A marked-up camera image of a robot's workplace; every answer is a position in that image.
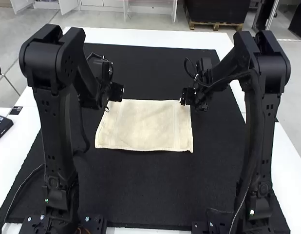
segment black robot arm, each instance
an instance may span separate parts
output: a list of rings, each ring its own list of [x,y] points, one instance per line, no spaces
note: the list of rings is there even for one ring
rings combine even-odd
[[[202,226],[214,234],[258,231],[271,234],[270,217],[275,200],[271,180],[274,127],[280,98],[290,77],[290,63],[269,31],[261,31],[254,38],[249,32],[237,32],[234,44],[214,67],[209,59],[200,59],[195,75],[188,72],[185,61],[194,82],[193,86],[183,89],[182,105],[207,111],[212,95],[236,79],[245,92],[246,146],[234,213],[223,215],[208,210],[208,224],[212,225]]]
[[[112,82],[112,63],[93,58],[89,62],[98,68],[97,74],[93,74],[83,52],[84,40],[83,29],[71,28],[63,35],[58,25],[47,24],[22,45],[19,54],[20,67],[28,86],[33,88],[41,122],[44,221],[48,220],[43,227],[46,232],[57,234],[73,234],[79,226],[78,174],[69,117],[72,85],[81,107],[100,109],[109,100],[122,100],[123,86]]]

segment white table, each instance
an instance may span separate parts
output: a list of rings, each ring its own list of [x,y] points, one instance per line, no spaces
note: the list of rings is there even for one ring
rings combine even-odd
[[[84,30],[86,33],[86,43],[215,49],[220,59],[233,47],[226,33],[105,28],[84,28]],[[232,82],[231,88],[241,113],[245,117],[244,94],[238,82]],[[17,101],[16,106],[24,106],[24,108],[18,116],[8,116],[13,120],[14,126],[0,139],[0,206],[9,192],[40,129],[38,110],[31,88],[26,88]],[[282,212],[291,229],[291,234],[301,234],[301,158],[280,123],[276,123],[275,126],[272,181]],[[21,224],[5,225],[3,233],[17,234],[20,227]],[[107,232],[115,234],[141,232],[144,234],[190,233],[128,228],[108,228]]]

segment black rubber mat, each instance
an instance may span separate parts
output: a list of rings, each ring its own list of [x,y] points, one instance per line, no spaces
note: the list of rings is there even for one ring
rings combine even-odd
[[[185,57],[202,56],[218,62],[215,51],[86,44],[85,54],[105,55],[114,65],[114,81],[125,85],[124,98],[179,99],[191,79],[183,69]],[[78,104],[71,95],[73,146],[83,147],[79,133]],[[244,156],[245,123],[230,88],[213,97],[207,113],[191,110],[194,153],[133,152],[95,149],[94,137],[103,112],[84,110],[91,149],[76,157],[79,173],[79,214],[103,214],[109,226],[190,230],[192,221],[204,220],[205,209],[232,211],[236,181]],[[38,134],[0,210],[6,212],[18,186],[43,162]],[[10,222],[40,214],[44,197],[40,173],[22,192]],[[275,228],[289,228],[276,204]]]

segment beige towel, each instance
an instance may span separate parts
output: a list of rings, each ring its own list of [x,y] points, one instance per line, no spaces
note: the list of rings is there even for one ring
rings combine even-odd
[[[135,151],[191,151],[190,107],[176,100],[108,103],[95,135],[96,148]]]

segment concrete floor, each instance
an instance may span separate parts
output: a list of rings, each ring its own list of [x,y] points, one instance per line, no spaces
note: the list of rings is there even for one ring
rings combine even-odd
[[[251,30],[255,13],[249,12],[244,30]],[[130,28],[189,31],[183,8],[178,8],[177,22],[166,15],[131,14],[123,21],[123,13],[72,11],[64,16],[58,10],[26,9],[15,15],[12,8],[0,8],[0,65],[8,79],[0,79],[0,107],[12,107],[27,85],[21,74],[18,53],[22,43],[46,23],[76,27]],[[278,39],[296,39],[287,28],[290,14],[279,12],[271,30]],[[196,27],[196,31],[211,31],[212,27]],[[220,32],[233,38],[235,29],[220,27]],[[280,42],[291,61],[292,75],[282,96],[278,119],[301,156],[301,42]]]

